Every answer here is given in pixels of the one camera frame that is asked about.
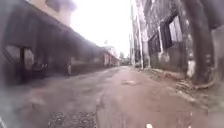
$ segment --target ground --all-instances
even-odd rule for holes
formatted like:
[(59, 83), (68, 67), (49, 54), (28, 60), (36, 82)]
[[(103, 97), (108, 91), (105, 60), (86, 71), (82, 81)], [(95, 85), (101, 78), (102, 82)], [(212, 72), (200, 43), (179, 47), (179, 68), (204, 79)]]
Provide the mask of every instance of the ground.
[(222, 116), (174, 84), (131, 67), (37, 80), (1, 89), (0, 121), (7, 128), (223, 128)]

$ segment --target sky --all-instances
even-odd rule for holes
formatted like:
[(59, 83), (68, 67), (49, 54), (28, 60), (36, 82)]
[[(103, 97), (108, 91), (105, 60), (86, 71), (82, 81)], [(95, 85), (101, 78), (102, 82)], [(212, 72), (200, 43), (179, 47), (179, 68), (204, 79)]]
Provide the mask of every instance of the sky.
[(71, 27), (98, 46), (129, 54), (130, 0), (73, 0)]

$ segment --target wet pavement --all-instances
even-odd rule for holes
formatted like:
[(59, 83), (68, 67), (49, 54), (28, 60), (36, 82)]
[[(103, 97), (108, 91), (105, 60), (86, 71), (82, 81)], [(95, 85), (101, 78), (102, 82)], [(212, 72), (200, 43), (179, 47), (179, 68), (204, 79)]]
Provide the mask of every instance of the wet pavement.
[(7, 128), (210, 128), (172, 84), (131, 67), (47, 78), (2, 90), (0, 113)]

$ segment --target window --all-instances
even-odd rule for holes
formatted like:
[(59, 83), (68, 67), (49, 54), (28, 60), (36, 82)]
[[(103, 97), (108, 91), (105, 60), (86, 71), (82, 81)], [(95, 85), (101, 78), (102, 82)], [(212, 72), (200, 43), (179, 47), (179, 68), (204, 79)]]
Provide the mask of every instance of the window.
[(59, 12), (60, 11), (60, 3), (58, 0), (46, 0), (46, 5), (50, 8), (52, 8), (54, 11)]
[(182, 32), (180, 28), (179, 17), (176, 16), (174, 20), (169, 24), (171, 40), (173, 43), (178, 43), (182, 41)]
[(182, 42), (182, 36), (178, 16), (174, 15), (171, 20), (168, 20), (161, 25), (161, 38), (164, 49), (170, 48), (174, 44)]

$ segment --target street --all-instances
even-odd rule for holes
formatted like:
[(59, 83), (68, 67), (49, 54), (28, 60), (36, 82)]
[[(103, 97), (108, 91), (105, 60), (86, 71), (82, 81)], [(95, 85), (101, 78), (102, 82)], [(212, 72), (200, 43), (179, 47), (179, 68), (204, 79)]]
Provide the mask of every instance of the street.
[(209, 127), (206, 112), (170, 84), (131, 67), (37, 80), (5, 89), (7, 108), (19, 123), (13, 125), (10, 115), (2, 118), (7, 128)]

